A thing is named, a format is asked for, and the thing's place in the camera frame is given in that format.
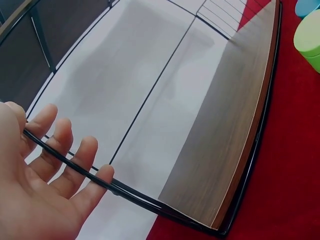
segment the wooden panel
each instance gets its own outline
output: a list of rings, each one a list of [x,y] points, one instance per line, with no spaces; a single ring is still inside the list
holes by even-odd
[[[249,157],[275,52],[279,1],[228,42],[159,200],[218,229]]]
[[[41,0],[37,5],[55,65],[107,8],[107,0]]]
[[[0,66],[0,99],[14,101],[27,110],[50,75],[31,19],[27,16],[0,46]]]

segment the green container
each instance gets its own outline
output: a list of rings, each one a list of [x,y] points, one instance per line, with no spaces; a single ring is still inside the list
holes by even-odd
[[[320,9],[300,22],[293,42],[300,54],[320,73]]]

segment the white floor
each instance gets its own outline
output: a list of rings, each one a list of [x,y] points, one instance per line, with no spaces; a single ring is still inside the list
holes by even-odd
[[[194,11],[204,1],[175,2]],[[157,198],[227,43],[209,26],[193,20],[191,14],[166,0],[120,0],[67,58],[30,119],[46,104],[56,104],[58,117],[72,121],[72,151],[82,137],[93,135],[99,141],[94,165],[108,164],[192,24],[112,163],[116,179]],[[27,162],[39,152],[37,148]],[[108,192],[78,239],[142,240],[156,217]]]

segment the hand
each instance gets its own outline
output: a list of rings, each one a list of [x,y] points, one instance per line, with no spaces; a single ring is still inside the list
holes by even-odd
[[[45,151],[29,165],[26,164],[25,158],[36,145],[22,135],[23,129],[27,128],[41,139],[53,124],[57,112],[56,106],[48,105],[26,123],[22,107],[13,102],[0,102],[1,239],[75,239],[106,192],[90,182],[75,194],[85,177],[69,167],[48,184],[62,163]],[[66,156],[72,143],[70,120],[58,120],[47,144]],[[97,140],[85,137],[72,161],[89,170],[97,149]],[[110,183],[113,174],[113,168],[105,165],[96,175]]]

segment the wood grain surface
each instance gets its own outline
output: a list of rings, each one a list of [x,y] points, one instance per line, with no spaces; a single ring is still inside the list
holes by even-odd
[[[159,200],[219,229],[255,140],[274,59],[279,0],[228,42]]]

